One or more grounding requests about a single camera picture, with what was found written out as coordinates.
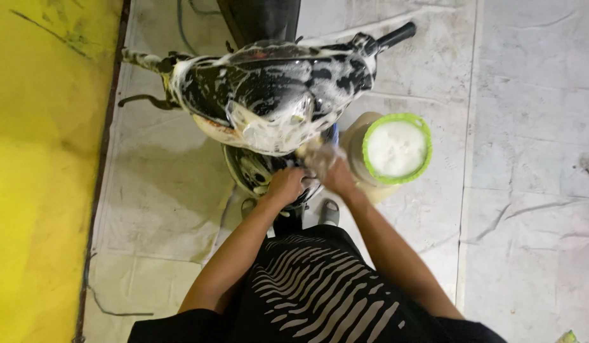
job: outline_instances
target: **black t-shirt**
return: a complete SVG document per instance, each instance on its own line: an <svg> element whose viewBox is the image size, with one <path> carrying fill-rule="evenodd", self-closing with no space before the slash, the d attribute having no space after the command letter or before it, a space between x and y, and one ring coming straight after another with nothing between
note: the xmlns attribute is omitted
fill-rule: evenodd
<svg viewBox="0 0 589 343"><path fill-rule="evenodd" d="M192 309L142 320L128 340L217 341L505 343L480 323L429 315L329 225L266 239L223 315Z"/></svg>

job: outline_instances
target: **green bucket rim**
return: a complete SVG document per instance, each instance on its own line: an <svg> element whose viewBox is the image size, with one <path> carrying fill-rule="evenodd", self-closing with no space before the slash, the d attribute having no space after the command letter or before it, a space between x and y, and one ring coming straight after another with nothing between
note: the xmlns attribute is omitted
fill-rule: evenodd
<svg viewBox="0 0 589 343"><path fill-rule="evenodd" d="M391 122L391 121L406 121L406 122L414 125L416 128L420 129L421 132L424 134L424 138L426 139L426 145L427 145L426 157L424 158L424 163L422 163L421 166L419 168L417 168L411 174L405 175L405 176L399 176L397 178L379 175L375 171L375 168L373 168L373 166L371 165L371 162L369 161L368 153L367 153L368 140L369 140L369 137L371 136L371 134L373 133L373 131L379 125L385 124L385 123ZM410 181L418 178L426 170L426 168L428 168L428 165L430 164L430 159L432 158L432 134L430 133L430 128L428 127L426 122L421 117L419 117L413 113L392 113L392 114L384 115L380 119L377 119L367 129L367 132L365 133L365 137L362 141L362 156L365 160L365 166L367 167L367 170L369 171L371 176L374 177L377 181L379 181L383 184L403 184L403 183L410 182Z"/></svg>

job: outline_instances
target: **soapy water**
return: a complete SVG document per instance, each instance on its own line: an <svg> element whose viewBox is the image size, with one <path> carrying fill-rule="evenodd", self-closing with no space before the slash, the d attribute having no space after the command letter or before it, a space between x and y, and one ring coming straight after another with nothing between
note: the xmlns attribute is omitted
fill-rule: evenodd
<svg viewBox="0 0 589 343"><path fill-rule="evenodd" d="M367 157L375 172L394 178L417 170L424 163L427 149L423 132L406 121L376 127L367 141Z"/></svg>

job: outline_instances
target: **foot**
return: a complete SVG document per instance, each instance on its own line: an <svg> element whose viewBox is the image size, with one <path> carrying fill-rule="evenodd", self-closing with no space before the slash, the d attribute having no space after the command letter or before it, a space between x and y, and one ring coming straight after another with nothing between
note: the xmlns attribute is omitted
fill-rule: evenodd
<svg viewBox="0 0 589 343"><path fill-rule="evenodd" d="M254 198L245 199L242 202L242 220L245 219L256 207L257 200Z"/></svg>
<svg viewBox="0 0 589 343"><path fill-rule="evenodd" d="M339 225L339 206L331 199L324 200L318 224Z"/></svg>

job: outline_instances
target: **yellow wall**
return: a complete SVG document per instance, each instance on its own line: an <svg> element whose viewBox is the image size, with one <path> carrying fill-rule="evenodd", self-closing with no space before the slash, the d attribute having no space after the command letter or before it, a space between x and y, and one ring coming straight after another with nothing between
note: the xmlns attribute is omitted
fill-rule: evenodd
<svg viewBox="0 0 589 343"><path fill-rule="evenodd" d="M75 333L121 6L0 0L1 343Z"/></svg>

